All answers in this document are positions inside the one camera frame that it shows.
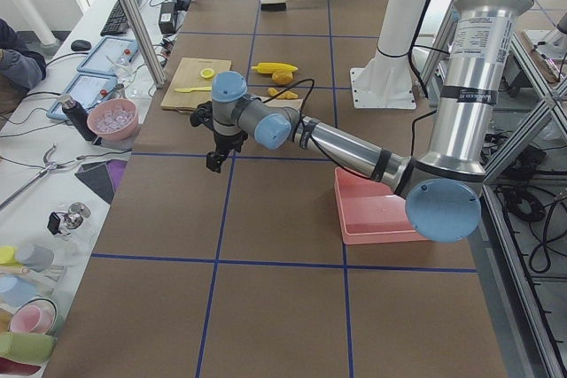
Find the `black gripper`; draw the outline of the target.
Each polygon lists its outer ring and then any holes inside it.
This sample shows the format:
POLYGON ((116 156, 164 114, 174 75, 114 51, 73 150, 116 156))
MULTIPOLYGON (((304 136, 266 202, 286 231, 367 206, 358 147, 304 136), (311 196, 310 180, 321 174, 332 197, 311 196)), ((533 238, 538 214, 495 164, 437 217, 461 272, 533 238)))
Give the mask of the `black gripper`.
POLYGON ((234 124, 224 124, 214 117, 211 101, 199 104, 190 115, 190 124, 193 127, 204 125, 214 134, 214 151, 206 154, 206 167, 220 174, 223 163, 232 151, 240 152, 248 134, 234 124))

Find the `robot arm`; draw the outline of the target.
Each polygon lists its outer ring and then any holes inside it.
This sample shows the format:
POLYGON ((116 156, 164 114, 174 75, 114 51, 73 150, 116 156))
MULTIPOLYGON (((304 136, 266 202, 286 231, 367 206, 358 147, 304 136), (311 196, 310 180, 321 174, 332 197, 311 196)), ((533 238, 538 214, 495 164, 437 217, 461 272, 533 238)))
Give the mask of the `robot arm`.
POLYGON ((193 126, 208 127, 215 148, 207 167, 221 170, 233 151, 252 137, 274 150, 291 141, 316 150, 370 181, 382 182, 402 197, 412 227, 437 242, 469 236, 478 226, 478 193, 485 178, 480 163, 493 107, 517 19, 534 0, 453 0, 458 21, 447 74, 428 150, 402 157, 349 135, 301 110, 274 107, 249 93, 244 77, 219 73, 212 98, 190 116, 193 126))

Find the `person's arm dark sleeve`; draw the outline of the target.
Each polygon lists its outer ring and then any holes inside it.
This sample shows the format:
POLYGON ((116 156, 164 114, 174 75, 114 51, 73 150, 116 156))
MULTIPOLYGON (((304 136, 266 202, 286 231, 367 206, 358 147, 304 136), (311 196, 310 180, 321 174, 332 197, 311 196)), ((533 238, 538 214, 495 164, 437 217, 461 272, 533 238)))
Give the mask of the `person's arm dark sleeve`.
POLYGON ((33 89, 45 79, 46 68, 43 55, 30 50, 1 19, 1 75, 24 89, 33 89))

